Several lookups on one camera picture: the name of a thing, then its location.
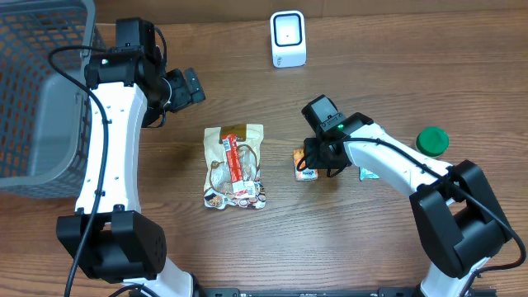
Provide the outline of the orange Kleenex tissue pack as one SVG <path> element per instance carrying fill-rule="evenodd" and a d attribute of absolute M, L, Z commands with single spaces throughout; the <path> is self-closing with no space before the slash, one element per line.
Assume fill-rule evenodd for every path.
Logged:
<path fill-rule="evenodd" d="M 318 179 L 318 170 L 306 167 L 304 150 L 297 148 L 293 152 L 295 180 L 297 182 L 311 182 Z"/>

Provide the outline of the teal wet wipes pack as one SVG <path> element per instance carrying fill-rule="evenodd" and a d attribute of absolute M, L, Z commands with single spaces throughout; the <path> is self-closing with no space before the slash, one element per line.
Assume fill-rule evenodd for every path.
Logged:
<path fill-rule="evenodd" d="M 364 167 L 360 167 L 359 168 L 359 179 L 361 181 L 364 181 L 364 180 L 368 180 L 368 179 L 380 179 L 380 177 L 375 174 L 374 172 L 364 168 Z"/>

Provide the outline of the red snack stick packet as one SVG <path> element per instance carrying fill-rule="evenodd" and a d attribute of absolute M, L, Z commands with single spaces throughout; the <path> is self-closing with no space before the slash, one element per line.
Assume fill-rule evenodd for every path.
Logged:
<path fill-rule="evenodd" d="M 233 195 L 237 199 L 249 199 L 255 196 L 255 187 L 252 181 L 243 180 L 243 168 L 238 156 L 238 146 L 235 134 L 227 134 L 222 138 L 226 153 L 227 164 L 233 187 Z"/>

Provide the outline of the green lid jar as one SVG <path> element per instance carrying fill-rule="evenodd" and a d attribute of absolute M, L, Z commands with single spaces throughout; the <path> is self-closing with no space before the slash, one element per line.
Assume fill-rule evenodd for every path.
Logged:
<path fill-rule="evenodd" d="M 438 157 L 449 148 L 450 139 L 442 128 L 429 126 L 418 134 L 415 145 L 419 152 L 428 157 Z"/>

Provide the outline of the beige snack pouch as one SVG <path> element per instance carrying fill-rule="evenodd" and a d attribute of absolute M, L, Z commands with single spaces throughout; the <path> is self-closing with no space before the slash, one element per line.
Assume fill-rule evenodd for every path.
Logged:
<path fill-rule="evenodd" d="M 261 124 L 205 129 L 206 207 L 218 210 L 230 205 L 244 209 L 265 207 L 260 154 L 263 139 L 264 127 Z"/>

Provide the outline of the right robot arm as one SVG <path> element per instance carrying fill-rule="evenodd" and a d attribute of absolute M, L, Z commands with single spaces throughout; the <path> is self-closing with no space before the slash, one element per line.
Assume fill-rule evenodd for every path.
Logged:
<path fill-rule="evenodd" d="M 431 260 L 416 296 L 475 296 L 474 280 L 512 239 L 512 228 L 482 169 L 428 157 L 389 136 L 359 112 L 345 116 L 326 96 L 302 115 L 315 133 L 304 163 L 334 177 L 354 165 L 407 196 L 422 248 Z"/>

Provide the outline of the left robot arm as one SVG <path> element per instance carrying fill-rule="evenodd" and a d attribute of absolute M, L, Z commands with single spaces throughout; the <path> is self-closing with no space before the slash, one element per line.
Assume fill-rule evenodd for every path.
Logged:
<path fill-rule="evenodd" d="M 204 101 L 203 88 L 194 70 L 167 70 L 162 32 L 138 17 L 117 21 L 113 47 L 88 51 L 78 83 L 92 108 L 87 168 L 73 214 L 56 225 L 72 270 L 119 293 L 201 296 L 197 279 L 167 257 L 163 229 L 142 214 L 137 173 L 141 130 Z"/>

